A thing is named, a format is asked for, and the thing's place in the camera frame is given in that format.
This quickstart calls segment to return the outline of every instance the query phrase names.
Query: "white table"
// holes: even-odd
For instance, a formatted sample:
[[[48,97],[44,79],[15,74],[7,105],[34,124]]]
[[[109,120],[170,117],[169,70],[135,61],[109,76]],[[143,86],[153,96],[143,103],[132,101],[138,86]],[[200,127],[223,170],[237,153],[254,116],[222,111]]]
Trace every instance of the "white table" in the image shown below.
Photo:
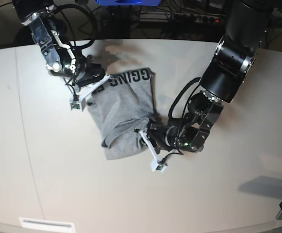
[[[112,40],[97,41],[84,54],[103,61],[109,73],[150,67],[157,74],[157,109],[166,117],[184,85],[203,74],[215,46]],[[1,50],[0,54],[12,50],[17,72],[1,70],[0,80],[10,73],[12,85],[18,81],[20,103],[17,98],[10,100],[17,107],[8,109],[8,115],[15,114],[19,132],[24,129],[28,152],[24,150],[21,158],[10,156],[19,162],[13,166],[27,177],[15,189],[19,196],[13,197],[24,197],[24,201],[11,207],[13,213],[0,216],[1,222],[19,225],[20,214],[42,219],[43,212],[47,220],[73,222],[77,233],[253,233],[282,224],[274,221],[282,200],[282,53],[261,50],[236,98],[226,104],[212,128],[203,152],[174,156],[160,174],[151,172],[148,151],[107,161],[91,116],[70,111],[70,93],[59,78],[48,75],[39,47]],[[188,94],[175,113],[180,115]],[[14,149],[25,146],[22,142]],[[1,159],[8,162],[10,157]],[[20,181],[8,165],[10,180],[2,184],[11,188]],[[31,203],[25,202],[28,197]],[[21,211],[24,205],[27,212]]]

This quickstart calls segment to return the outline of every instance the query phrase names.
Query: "gray t-shirt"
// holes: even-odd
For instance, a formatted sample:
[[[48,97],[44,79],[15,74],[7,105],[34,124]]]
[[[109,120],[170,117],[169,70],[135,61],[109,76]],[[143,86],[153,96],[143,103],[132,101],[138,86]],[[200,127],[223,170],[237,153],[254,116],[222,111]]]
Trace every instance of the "gray t-shirt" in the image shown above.
[[[145,130],[155,120],[152,95],[154,73],[149,68],[111,75],[87,102],[103,138],[108,160],[142,152],[146,147],[134,128]]]

